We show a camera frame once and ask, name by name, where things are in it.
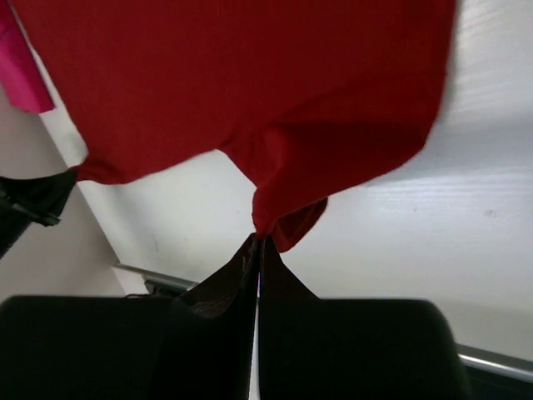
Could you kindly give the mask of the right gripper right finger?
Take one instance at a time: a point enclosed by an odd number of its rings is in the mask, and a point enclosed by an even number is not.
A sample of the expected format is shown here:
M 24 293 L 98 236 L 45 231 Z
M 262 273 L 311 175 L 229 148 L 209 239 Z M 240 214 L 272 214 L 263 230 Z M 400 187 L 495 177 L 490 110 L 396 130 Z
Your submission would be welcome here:
M 440 310 L 426 300 L 321 299 L 262 242 L 258 319 L 263 399 L 469 399 Z

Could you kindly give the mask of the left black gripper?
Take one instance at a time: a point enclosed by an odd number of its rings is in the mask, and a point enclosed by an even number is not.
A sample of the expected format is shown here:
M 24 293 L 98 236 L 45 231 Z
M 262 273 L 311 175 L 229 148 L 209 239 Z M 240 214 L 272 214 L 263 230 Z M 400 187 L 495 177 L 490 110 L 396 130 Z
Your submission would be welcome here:
M 59 224 L 76 180 L 74 170 L 32 179 L 1 177 L 1 258 L 32 223 Z

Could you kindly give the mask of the magenta t shirt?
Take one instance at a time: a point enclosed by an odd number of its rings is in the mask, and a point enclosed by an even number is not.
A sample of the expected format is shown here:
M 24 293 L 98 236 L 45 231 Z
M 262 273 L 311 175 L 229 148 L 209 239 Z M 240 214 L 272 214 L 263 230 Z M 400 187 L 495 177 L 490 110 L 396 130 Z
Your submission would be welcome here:
M 1 1 L 1 84 L 15 108 L 27 113 L 54 109 L 54 102 L 8 1 Z

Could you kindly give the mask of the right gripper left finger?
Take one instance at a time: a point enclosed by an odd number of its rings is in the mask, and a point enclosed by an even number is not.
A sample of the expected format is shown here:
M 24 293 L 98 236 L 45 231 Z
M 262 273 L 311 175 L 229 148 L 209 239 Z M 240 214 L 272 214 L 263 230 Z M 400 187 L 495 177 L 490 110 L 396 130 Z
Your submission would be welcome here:
M 178 297 L 16 296 L 1 306 L 4 399 L 246 399 L 257 240 Z

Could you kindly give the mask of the dark red t shirt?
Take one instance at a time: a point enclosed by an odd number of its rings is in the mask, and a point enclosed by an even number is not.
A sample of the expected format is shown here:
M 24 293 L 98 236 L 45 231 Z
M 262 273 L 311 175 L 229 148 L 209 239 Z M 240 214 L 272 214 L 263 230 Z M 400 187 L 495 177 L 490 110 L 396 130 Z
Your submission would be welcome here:
M 408 162 L 445 86 L 453 1 L 16 1 L 87 147 L 130 183 L 218 150 L 288 251 L 334 193 Z

